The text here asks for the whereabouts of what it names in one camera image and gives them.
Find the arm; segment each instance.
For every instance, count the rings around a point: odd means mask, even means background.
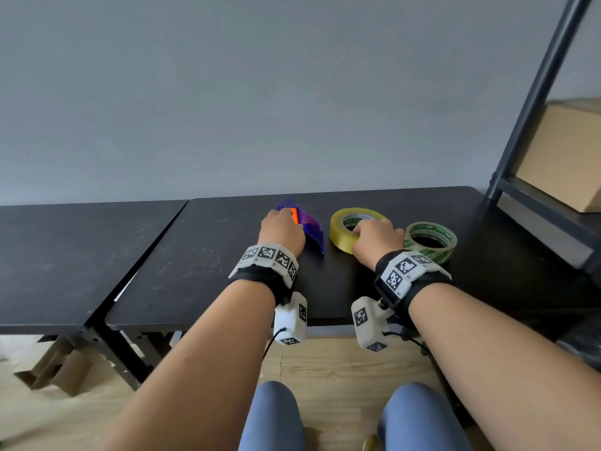
[[[263,220],[262,242],[298,256],[305,235],[290,210],[273,210]],[[274,295],[263,283],[230,284],[135,393],[100,449],[235,451],[274,309]]]
[[[390,221],[362,221],[353,247],[372,270],[403,247]],[[498,451],[590,450],[601,443],[601,375],[530,328],[447,284],[409,314],[464,406]]]

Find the table top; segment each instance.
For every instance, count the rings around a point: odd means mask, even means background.
[[[115,329],[188,329],[227,285],[261,220],[284,195],[191,200],[106,317]],[[455,284],[511,314],[599,308],[598,290],[503,211],[470,187],[292,195],[320,219],[326,253],[307,239],[295,288],[308,301],[309,325],[351,324],[350,304],[376,297],[374,274],[329,241],[329,220],[366,207],[395,227],[415,221],[447,226],[459,238],[446,265]]]
[[[186,202],[0,207],[0,332],[81,329]]]

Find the person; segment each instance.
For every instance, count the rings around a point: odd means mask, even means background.
[[[372,270],[403,247],[403,231],[388,220],[362,220],[355,232],[353,253]],[[305,236],[289,210],[272,210],[259,233],[265,242],[298,257]],[[278,382],[257,388],[274,309],[266,284],[229,284],[135,393],[100,449],[304,449],[290,390]],[[447,283],[422,288],[409,314],[497,451],[601,446],[601,375],[579,359]],[[387,450],[471,449],[445,399],[417,383],[393,394],[378,433]]]

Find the white wall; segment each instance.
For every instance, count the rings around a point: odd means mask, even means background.
[[[0,204],[485,188],[565,1],[0,0]]]

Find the clear tape roll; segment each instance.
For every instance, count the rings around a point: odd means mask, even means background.
[[[361,220],[382,220],[386,217],[381,213],[363,207],[340,209],[330,219],[330,240],[342,251],[353,254],[353,245],[359,236],[353,234],[350,228],[357,226]]]
[[[432,245],[440,245],[437,248],[434,246],[424,246],[415,241],[415,238],[432,239]],[[436,264],[444,264],[451,257],[453,250],[457,246],[457,236],[449,228],[432,223],[429,221],[417,221],[411,223],[405,230],[404,247],[407,250],[418,251],[429,257]]]

